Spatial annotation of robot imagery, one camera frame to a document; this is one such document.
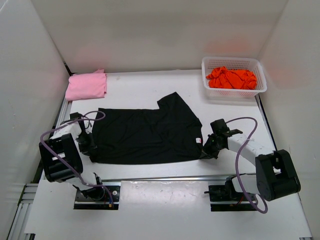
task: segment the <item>black cloth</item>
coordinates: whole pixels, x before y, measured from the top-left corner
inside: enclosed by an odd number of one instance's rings
[[[104,109],[93,124],[97,157],[104,164],[160,164],[199,159],[202,124],[176,93],[160,99],[159,109]]]

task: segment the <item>crumpled cloth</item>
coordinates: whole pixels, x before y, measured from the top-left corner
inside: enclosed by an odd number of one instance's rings
[[[72,75],[65,91],[67,101],[79,99],[100,99],[107,93],[107,74],[104,69],[93,73]]]
[[[210,88],[254,90],[257,86],[255,74],[245,69],[228,70],[225,66],[216,67],[206,78],[210,79]]]

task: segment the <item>white panel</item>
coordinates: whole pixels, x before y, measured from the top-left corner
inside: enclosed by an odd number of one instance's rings
[[[318,0],[290,0],[261,58],[268,85],[262,103],[277,147],[290,151],[315,239],[320,239],[319,9]]]
[[[158,109],[157,101],[173,92],[177,92],[200,119],[204,142],[207,141],[208,135],[212,134],[210,123],[213,121],[249,116],[258,121],[258,128],[253,135],[255,141],[266,148],[273,148],[256,100],[232,98],[219,102],[216,99],[206,98],[201,70],[110,73],[107,77],[105,98],[73,101],[71,113],[85,114],[98,108]],[[248,136],[254,128],[254,122],[244,119],[230,122],[228,126],[231,129],[239,129]],[[84,170],[95,172],[104,180],[233,175],[236,173],[235,158],[235,152],[224,149],[219,153],[218,159],[122,165],[92,163],[88,156],[81,154]],[[255,172],[255,167],[241,158],[239,171],[252,173]]]
[[[42,180],[25,233],[34,233],[36,240],[298,240],[311,236],[297,194],[268,202],[267,214],[211,212],[209,196],[203,194],[207,189],[206,182],[122,182],[119,210],[74,210],[74,187]]]
[[[0,239],[6,239],[23,186],[40,160],[40,135],[51,128],[67,74],[29,0],[0,10]]]
[[[256,58],[287,0],[32,0],[73,72],[200,69]]]

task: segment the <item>cable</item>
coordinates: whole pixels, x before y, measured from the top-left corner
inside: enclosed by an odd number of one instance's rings
[[[109,189],[104,186],[103,184],[90,184],[90,183],[87,183],[85,182],[85,180],[82,178],[82,176],[69,164],[67,163],[62,157],[60,157],[58,154],[55,153],[55,151],[53,151],[47,144],[46,142],[44,141],[44,137],[50,133],[54,133],[55,131],[58,131],[60,129],[63,129],[65,128],[66,126],[70,125],[70,124],[73,124],[73,123],[76,123],[76,122],[83,122],[83,121],[100,121],[102,119],[105,118],[106,114],[103,112],[103,111],[89,111],[87,112],[84,117],[86,117],[88,114],[91,114],[91,113],[100,113],[102,114],[103,116],[100,117],[100,118],[97,118],[97,119],[92,119],[92,118],[81,118],[81,119],[76,119],[76,120],[73,120],[73,121],[69,121],[69,122],[66,122],[65,125],[62,125],[62,126],[59,126],[55,129],[51,129],[49,131],[46,131],[44,132],[41,137],[40,137],[40,142],[42,143],[42,145],[53,155],[55,156],[57,159],[59,159],[68,169],[70,169],[74,175],[80,179],[81,183],[85,186],[88,186],[88,187],[91,187],[91,188],[103,188],[109,195],[109,201],[110,201],[110,204],[112,204],[112,206],[114,205],[114,201],[113,201],[113,198],[112,198],[112,194],[111,192],[109,191]]]
[[[242,183],[241,181],[241,177],[240,177],[240,174],[239,174],[239,157],[240,157],[240,154],[241,154],[241,151],[245,148],[245,146],[248,144],[248,142],[250,141],[250,138],[251,136],[255,133],[257,127],[258,127],[258,121],[253,118],[253,117],[249,117],[249,116],[244,116],[244,117],[238,117],[238,118],[235,118],[235,119],[232,119],[230,121],[227,121],[226,124],[228,123],[231,123],[233,121],[236,121],[236,120],[241,120],[241,119],[251,119],[255,122],[255,126],[253,128],[253,130],[250,132],[249,136],[247,137],[247,139],[245,140],[245,142],[242,144],[242,146],[239,148],[238,152],[236,153],[236,157],[235,157],[235,175],[236,175],[236,178],[238,179],[238,182],[239,182],[239,185],[241,187],[241,190],[244,194],[244,196],[246,197],[246,199],[249,201],[249,203],[251,204],[251,206],[257,210],[258,212],[262,213],[262,214],[266,214],[268,212],[268,205],[266,203],[266,200],[261,196],[259,195],[259,197],[261,198],[263,204],[264,204],[264,210],[260,209],[257,205],[258,203],[254,203],[252,200],[251,200],[251,197],[249,196],[249,194],[247,193],[247,191],[245,190],[245,187],[244,187],[244,184]]]

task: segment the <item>white table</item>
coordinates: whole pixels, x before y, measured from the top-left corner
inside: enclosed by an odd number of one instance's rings
[[[250,116],[259,123],[253,138],[268,148],[274,147],[254,98],[213,101],[204,96],[203,90],[200,70],[110,73],[105,98],[74,101],[71,112],[85,114],[98,108],[157,109],[159,99],[178,92],[202,122],[204,142],[212,133],[212,121]],[[241,120],[228,126],[248,135],[253,123]],[[81,158],[86,171],[110,180],[232,175],[235,155],[223,150],[218,159],[154,165],[100,164],[91,163],[83,155]],[[241,159],[240,171],[249,173],[255,168]],[[119,210],[74,210],[76,190],[72,186],[41,180],[25,232],[35,234],[35,240],[298,240],[311,237],[297,194],[269,202],[266,215],[210,212],[209,197],[203,194],[207,187],[205,181],[162,185],[122,182]]]

